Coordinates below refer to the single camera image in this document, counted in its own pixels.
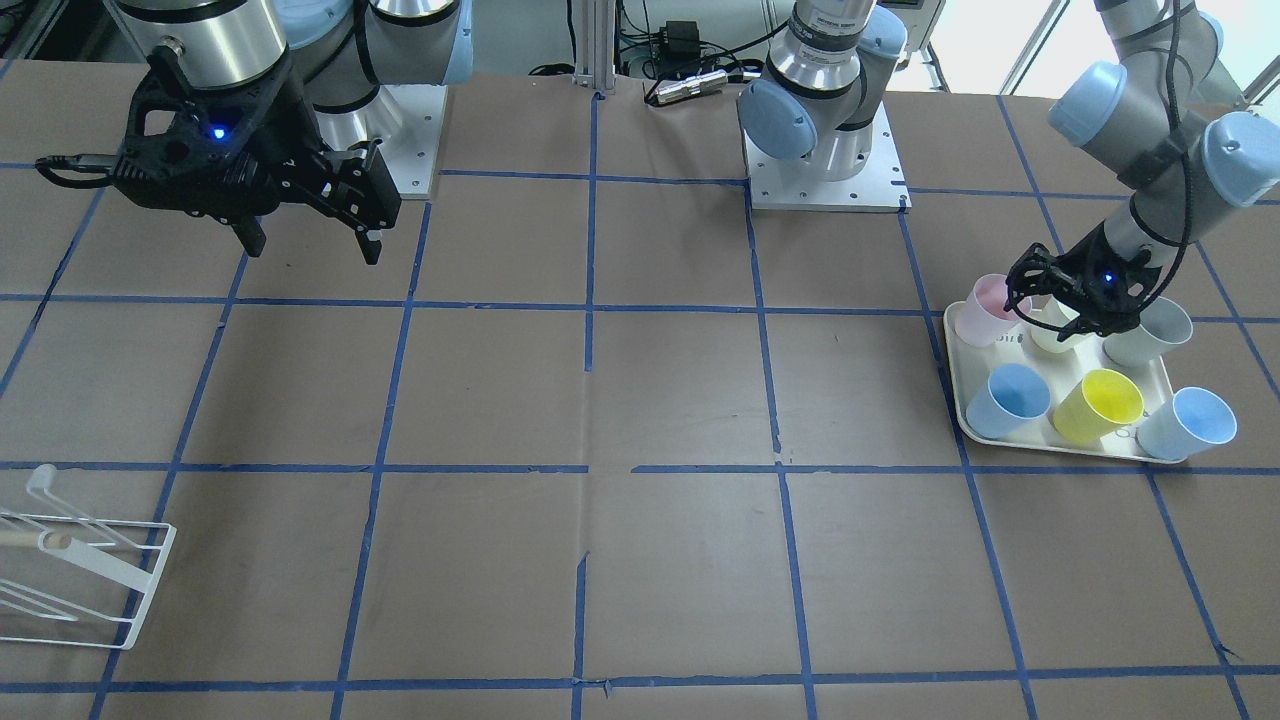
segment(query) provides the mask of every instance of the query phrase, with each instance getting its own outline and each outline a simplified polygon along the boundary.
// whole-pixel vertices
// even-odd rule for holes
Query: white cup
[[[1044,309],[1039,311],[1039,316],[1036,319],[1050,325],[1064,327],[1079,316],[1079,313],[1060,304],[1056,297],[1050,297],[1048,302],[1044,304]],[[1062,342],[1059,342],[1057,332],[1032,325],[1032,341],[1041,346],[1041,348],[1046,352],[1053,352],[1055,355],[1059,352],[1066,352],[1076,345],[1080,345],[1084,342],[1085,337],[1088,336],[1074,334]]]
[[[1192,318],[1167,297],[1157,297],[1137,328],[1102,341],[1102,350],[1116,365],[1142,368],[1192,338]]]
[[[991,274],[978,278],[969,291],[969,299],[956,314],[956,334],[960,340],[974,347],[987,347],[1014,329],[1020,319],[1012,311],[1005,313],[1007,297],[1005,275]],[[1018,307],[1029,314],[1032,299],[1024,299]]]

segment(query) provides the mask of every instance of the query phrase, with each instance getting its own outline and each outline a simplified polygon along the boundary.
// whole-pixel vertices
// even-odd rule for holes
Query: pink cup
[[[956,334],[960,340],[974,347],[987,347],[1014,329],[1020,318],[1011,310],[1005,313],[1007,297],[1005,275],[991,274],[978,278],[973,291],[969,292],[969,300],[956,314]],[[1032,299],[1023,299],[1018,307],[1030,314]]]

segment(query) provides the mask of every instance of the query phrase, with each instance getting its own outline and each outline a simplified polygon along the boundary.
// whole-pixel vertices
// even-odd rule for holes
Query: white wire rack
[[[56,515],[0,507],[0,641],[128,650],[142,629],[177,532],[168,523],[93,518],[54,495],[56,474],[52,465],[41,465],[27,480],[27,493]],[[54,593],[12,579],[10,571],[32,565],[42,570],[37,577],[52,573],[91,582],[83,592]]]

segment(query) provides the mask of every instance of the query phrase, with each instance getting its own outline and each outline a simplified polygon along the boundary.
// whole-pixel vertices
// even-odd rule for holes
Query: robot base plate
[[[844,181],[806,177],[804,163],[764,154],[742,135],[751,181],[751,206],[762,210],[823,210],[833,213],[897,213],[911,208],[902,163],[882,105],[876,111],[876,143],[861,172]]]

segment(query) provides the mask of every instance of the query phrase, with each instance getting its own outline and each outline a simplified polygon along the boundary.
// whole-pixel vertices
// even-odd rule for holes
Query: metal base plate
[[[809,165],[764,154],[742,133],[751,179],[751,206],[763,210],[824,210],[833,213],[897,213],[911,206],[902,163],[888,127],[884,106],[876,110],[876,142],[861,172],[845,181],[812,177]]]
[[[404,111],[404,127],[379,150],[402,199],[430,200],[449,88],[439,85],[385,87]]]

